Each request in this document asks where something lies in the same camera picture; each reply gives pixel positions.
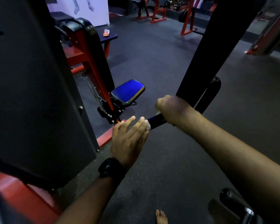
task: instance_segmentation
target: blue seat cushion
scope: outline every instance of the blue seat cushion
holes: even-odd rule
[[[127,107],[131,105],[144,90],[145,85],[135,79],[131,79],[116,87],[110,95],[116,102]]]

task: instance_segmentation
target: rubber gym floor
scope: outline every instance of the rubber gym floor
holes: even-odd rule
[[[111,18],[108,28],[118,34],[111,42],[108,59],[115,86],[129,79],[146,86],[138,105],[129,107],[122,118],[150,118],[156,114],[157,98],[176,93],[202,36],[191,33],[180,37],[182,24],[171,19],[150,24],[135,17]],[[224,30],[218,32],[224,36]],[[222,87],[204,116],[280,164],[280,59],[274,57],[280,53],[245,55],[250,45],[239,41],[218,72]],[[212,57],[206,53],[201,70],[195,74],[204,73],[208,58]],[[74,77],[99,137],[111,126],[98,114],[83,76]],[[58,191],[57,200],[64,207],[69,205],[94,180],[98,166],[109,155],[107,145],[95,161]],[[165,212],[169,223],[215,223],[214,217],[228,215],[217,203],[225,187],[234,189],[208,154],[179,129],[164,124],[151,131],[101,223],[155,223],[156,209]]]

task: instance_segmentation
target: poster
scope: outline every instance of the poster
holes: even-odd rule
[[[94,26],[109,24],[108,0],[57,0],[57,3],[47,5],[50,12],[82,17]]]

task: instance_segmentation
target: forearm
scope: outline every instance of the forearm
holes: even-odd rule
[[[98,177],[79,198],[68,207],[56,224],[98,223],[117,188],[112,177]]]
[[[280,165],[195,112],[181,129],[192,136],[220,166],[227,177],[265,217],[280,218]]]

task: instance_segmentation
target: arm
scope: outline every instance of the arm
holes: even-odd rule
[[[147,120],[140,120],[129,130],[127,128],[135,120],[116,124],[112,132],[111,155],[128,171],[137,160],[149,131]],[[112,177],[98,177],[90,187],[61,215],[56,224],[92,224],[98,223],[105,207],[115,192],[118,184]]]
[[[204,148],[259,215],[280,222],[280,165],[211,123],[178,97],[160,98],[156,108],[168,123]]]

